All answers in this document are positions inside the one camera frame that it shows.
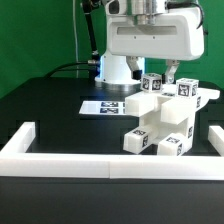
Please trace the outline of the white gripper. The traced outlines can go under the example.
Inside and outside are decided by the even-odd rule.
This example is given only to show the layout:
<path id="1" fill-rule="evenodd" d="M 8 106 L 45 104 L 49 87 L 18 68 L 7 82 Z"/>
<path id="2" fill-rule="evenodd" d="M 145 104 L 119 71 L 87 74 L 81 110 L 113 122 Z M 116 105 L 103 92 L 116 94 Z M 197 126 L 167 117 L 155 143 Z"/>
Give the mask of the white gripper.
<path id="1" fill-rule="evenodd" d="M 134 80 L 142 75 L 138 57 L 169 59 L 165 82 L 172 84 L 178 60 L 195 60 L 204 52 L 203 10 L 196 3 L 110 0 L 105 12 L 107 49 L 113 55 L 127 56 Z"/>

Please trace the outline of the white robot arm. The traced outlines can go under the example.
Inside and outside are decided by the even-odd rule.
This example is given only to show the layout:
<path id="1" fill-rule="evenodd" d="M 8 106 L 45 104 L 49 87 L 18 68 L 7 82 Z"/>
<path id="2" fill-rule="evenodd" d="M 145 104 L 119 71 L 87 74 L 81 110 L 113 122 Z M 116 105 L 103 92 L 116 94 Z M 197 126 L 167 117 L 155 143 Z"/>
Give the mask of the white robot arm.
<path id="1" fill-rule="evenodd" d="M 91 12 L 106 13 L 106 50 L 98 54 Z M 108 85 L 135 84 L 147 58 L 167 61 L 165 81 L 172 83 L 183 60 L 204 52 L 202 7 L 193 0 L 82 0 L 93 58 L 100 61 L 95 80 Z"/>

